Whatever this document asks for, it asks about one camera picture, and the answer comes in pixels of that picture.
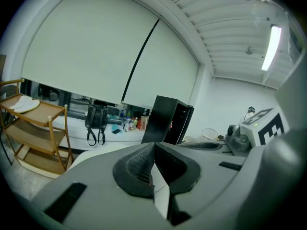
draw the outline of wooden shelf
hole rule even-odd
[[[5,129],[7,135],[28,147],[50,155],[55,154],[50,131],[28,123],[20,118],[16,119]],[[58,147],[65,136],[65,131],[54,131],[54,139]]]
[[[71,166],[71,158],[68,151],[62,151],[66,157],[61,157],[64,164],[67,164],[67,169]],[[50,178],[56,178],[65,172],[63,166],[59,163],[57,156],[50,156],[45,153],[31,149],[27,146],[21,146],[15,154],[16,159],[27,169],[35,173],[43,174]]]
[[[34,149],[28,151],[24,161],[37,168],[52,171],[55,174],[63,174],[65,172],[57,156],[50,156]]]
[[[1,82],[0,87],[23,81],[24,79]],[[67,128],[67,105],[62,107],[40,101],[37,108],[22,114],[16,113],[9,107],[15,105],[22,96],[23,94],[19,93],[0,101],[0,110],[4,109],[17,117],[5,126],[0,115],[0,124],[3,126],[4,134],[21,166],[40,175],[57,178],[73,163]],[[65,116],[65,129],[52,125],[52,121],[61,114]],[[68,151],[59,149],[65,135]],[[10,137],[21,143],[17,151],[15,151]]]
[[[15,105],[21,96],[23,95],[17,94],[0,101],[1,108],[27,122],[31,122],[43,127],[48,126],[48,116],[51,116],[53,121],[57,116],[64,112],[64,107],[62,106],[56,106],[40,101],[40,104],[37,108],[22,114],[16,113],[9,107]]]

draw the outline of window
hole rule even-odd
[[[94,99],[90,97],[70,93],[30,80],[25,80],[21,86],[21,92],[54,105],[64,106],[67,104],[68,117],[82,120],[85,120],[89,103],[94,102]],[[128,113],[130,117],[140,117],[144,112],[144,108],[128,104],[107,103],[107,107],[108,124],[121,125]]]

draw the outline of white ceiling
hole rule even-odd
[[[136,1],[163,15],[198,61],[212,67],[215,77],[249,81],[277,89],[293,67],[288,56],[287,18],[284,11],[274,4],[255,0]],[[271,67],[265,72],[261,66],[272,24],[282,27],[282,37]],[[253,54],[245,53],[248,47]],[[292,46],[291,50],[293,58],[297,59],[297,48]]]

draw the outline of white wall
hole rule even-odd
[[[211,78],[212,75],[210,67],[200,65],[189,102],[190,105],[194,106],[194,113],[186,131],[187,136],[193,136],[197,138],[201,134],[201,131],[204,129],[203,123],[205,122],[206,116],[203,115],[203,112],[207,106]]]
[[[205,128],[213,128],[224,136],[228,126],[238,124],[250,106],[257,113],[278,105],[275,90],[257,84],[218,78],[213,78],[209,87],[208,81],[202,84],[201,91],[207,90],[207,94],[199,94],[197,98],[187,136],[199,138]]]
[[[26,0],[18,9],[0,40],[6,55],[2,79],[18,79],[28,48],[42,22],[62,0]]]

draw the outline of white panel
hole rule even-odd
[[[38,30],[22,77],[120,103],[156,20],[132,0],[64,0]]]
[[[188,104],[197,70],[188,48],[160,21],[142,52],[124,103],[152,109],[161,95]]]
[[[161,172],[159,171],[156,164],[154,164],[152,167],[151,175],[154,185],[154,205],[163,216],[163,218],[166,219],[170,195],[169,186],[161,175]]]

